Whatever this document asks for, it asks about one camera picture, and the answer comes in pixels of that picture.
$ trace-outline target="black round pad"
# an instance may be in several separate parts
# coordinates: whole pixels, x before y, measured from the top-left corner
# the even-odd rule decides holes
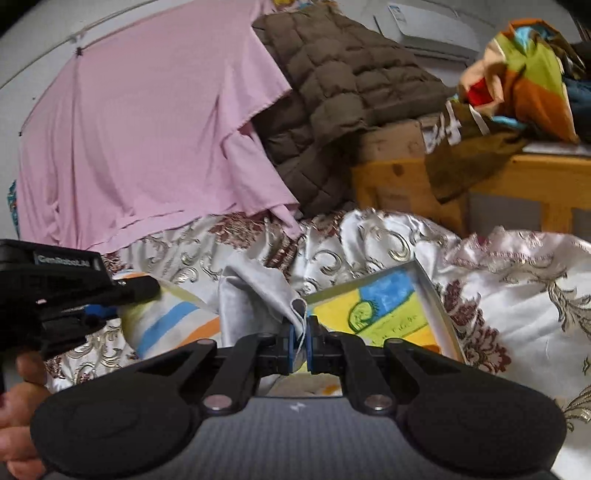
[[[407,426],[426,454],[478,475],[517,475],[549,467],[566,435],[560,409],[526,388],[420,394]]]
[[[195,413],[166,378],[123,380],[94,380],[39,407],[31,437],[44,462],[77,478],[123,478],[162,465],[188,444]]]

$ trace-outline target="blue stripe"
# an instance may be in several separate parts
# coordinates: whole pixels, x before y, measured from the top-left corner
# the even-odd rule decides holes
[[[515,30],[515,41],[521,47],[521,53],[527,52],[527,47],[530,44],[530,32],[532,30],[533,28],[531,27],[519,27]]]
[[[199,310],[195,304],[184,301],[175,305],[168,313],[156,320],[156,323],[148,328],[142,335],[139,347],[136,350],[139,357],[143,358],[148,350],[156,345],[158,340],[160,340],[166,332],[195,310]]]

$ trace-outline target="gray cloth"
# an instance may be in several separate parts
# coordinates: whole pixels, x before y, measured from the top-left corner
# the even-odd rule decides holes
[[[283,318],[287,318],[300,344],[295,367],[301,366],[307,306],[283,273],[236,252],[224,268],[217,289],[222,346],[232,346],[254,333],[278,333]]]

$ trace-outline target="air conditioner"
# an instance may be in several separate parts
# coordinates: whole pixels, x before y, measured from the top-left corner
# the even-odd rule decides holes
[[[382,35],[418,55],[472,63],[480,52],[472,27],[431,10],[388,4],[374,18]]]

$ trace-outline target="gray carbon fiber surface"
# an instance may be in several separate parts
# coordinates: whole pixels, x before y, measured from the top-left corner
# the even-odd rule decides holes
[[[206,420],[172,461],[134,480],[468,480],[417,453],[395,423],[345,398],[253,398]],[[53,473],[48,480],[68,480]],[[550,473],[519,480],[556,480]]]

